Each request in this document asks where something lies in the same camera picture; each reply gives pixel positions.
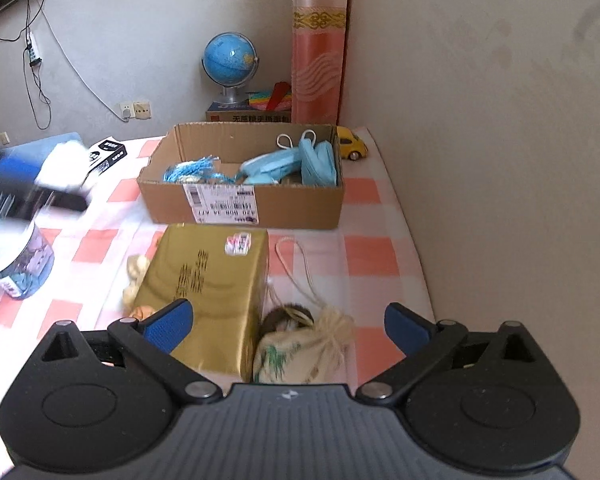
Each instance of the electrical outlet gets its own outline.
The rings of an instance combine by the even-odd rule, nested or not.
[[[120,113],[123,119],[133,119],[136,116],[134,104],[131,101],[120,103]]]
[[[151,105],[149,101],[136,101],[134,103],[136,119],[151,119]]]

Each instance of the gold box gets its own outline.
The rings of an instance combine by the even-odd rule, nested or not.
[[[187,298],[193,329],[171,355],[227,391],[251,380],[268,268],[264,229],[171,225],[134,306],[159,310]]]

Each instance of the wall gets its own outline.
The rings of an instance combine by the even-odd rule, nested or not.
[[[252,89],[290,80],[291,0],[46,0],[45,11],[68,57],[107,104],[116,109],[121,101],[149,99],[153,118],[117,120],[84,88],[39,17],[32,30],[53,119],[45,132],[34,124],[24,40],[0,42],[0,132],[13,144],[72,131],[85,142],[155,136],[177,122],[203,120],[218,86],[202,72],[200,57],[206,42],[226,30],[243,32],[256,46],[260,68]],[[0,35],[17,36],[25,12],[19,2],[0,15]],[[45,124],[46,109],[37,96],[34,102]]]
[[[351,0],[342,122],[366,124],[436,316],[521,319],[600,479],[600,0]]]

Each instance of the cable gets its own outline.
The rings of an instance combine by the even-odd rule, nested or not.
[[[33,17],[33,20],[29,21],[29,16],[30,16],[30,0],[27,0],[27,21],[25,22],[24,28],[20,30],[20,33],[18,34],[17,38],[14,38],[14,39],[11,39],[11,38],[0,38],[0,41],[6,41],[8,43],[15,43],[16,41],[18,41],[22,37],[22,33],[26,32],[26,30],[31,27],[31,25],[33,24],[33,22],[36,21],[36,18],[40,14],[40,11],[42,10],[42,6],[44,4],[45,4],[45,0],[42,0],[42,3],[40,4],[40,8],[38,9],[38,12],[36,12],[36,15]]]
[[[51,26],[51,22],[49,21],[49,18],[47,17],[47,15],[45,14],[45,9],[42,8],[42,6],[40,7],[40,10],[42,12],[42,17],[45,19],[46,24],[49,27],[49,31],[51,31],[51,35],[54,37],[54,40],[56,40],[56,43],[58,44],[58,46],[60,47],[60,50],[62,51],[62,55],[64,56],[64,58],[66,59],[66,62],[69,64],[69,66],[74,70],[75,75],[78,76],[78,78],[80,79],[80,81],[82,81],[82,84],[86,86],[87,90],[89,92],[91,92],[93,94],[93,96],[100,101],[100,103],[107,109],[109,110],[112,114],[115,115],[115,117],[119,120],[122,121],[123,123],[128,123],[129,119],[123,119],[122,117],[120,117],[117,112],[111,108],[109,105],[106,104],[106,102],[104,102],[100,96],[98,94],[96,94],[96,92],[87,84],[87,82],[82,78],[82,76],[80,75],[80,72],[78,72],[78,69],[74,66],[74,64],[71,62],[71,60],[69,59],[69,57],[67,56],[66,52],[64,51],[64,48],[62,47],[62,44],[60,43],[60,40],[58,40],[58,37],[56,36],[56,33],[53,30],[53,27]]]
[[[51,126],[51,100],[45,95],[42,91],[42,84],[40,83],[40,76],[36,76],[36,73],[31,67],[31,73],[33,74],[33,81],[38,88],[38,98],[49,108],[49,122],[43,128],[40,126],[38,122],[38,116],[36,115],[36,109],[33,105],[33,99],[31,99],[31,92],[29,91],[29,83],[27,82],[27,52],[29,51],[29,47],[25,48],[22,51],[22,73],[24,74],[24,85],[27,88],[27,97],[29,98],[29,105],[31,106],[31,111],[33,112],[33,119],[36,121],[36,126],[39,130],[46,130],[49,126]]]
[[[42,4],[40,4],[40,8],[38,9],[38,12],[36,13],[36,15],[34,16],[33,20],[36,19],[36,17],[38,16],[38,14],[40,13],[40,9],[42,9]],[[30,4],[30,0],[27,0],[27,19],[25,20],[25,28],[24,28],[24,35],[25,35],[25,40],[27,43],[27,46],[25,47],[23,53],[22,53],[22,73],[24,75],[24,86],[27,88],[27,97],[29,98],[29,105],[31,106],[31,111],[33,112],[33,119],[36,121],[36,126],[38,127],[39,130],[46,130],[49,128],[49,126],[51,126],[51,118],[52,118],[52,114],[51,114],[51,99],[49,99],[45,93],[42,91],[42,81],[40,80],[40,66],[38,68],[38,73],[36,74],[36,71],[34,70],[34,67],[31,65],[31,63],[29,63],[29,67],[31,69],[31,76],[33,78],[33,83],[36,85],[36,88],[38,88],[38,99],[40,100],[40,102],[44,103],[48,108],[49,108],[49,121],[46,124],[46,126],[42,127],[40,126],[40,122],[38,121],[38,116],[36,114],[36,109],[33,105],[33,100],[31,99],[31,92],[29,91],[29,83],[27,82],[27,52],[30,53],[31,51],[31,23],[33,22],[33,20],[30,20],[31,17],[31,4]]]

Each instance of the shipping label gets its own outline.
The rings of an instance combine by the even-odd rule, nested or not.
[[[199,224],[258,224],[253,186],[183,184],[183,187]]]

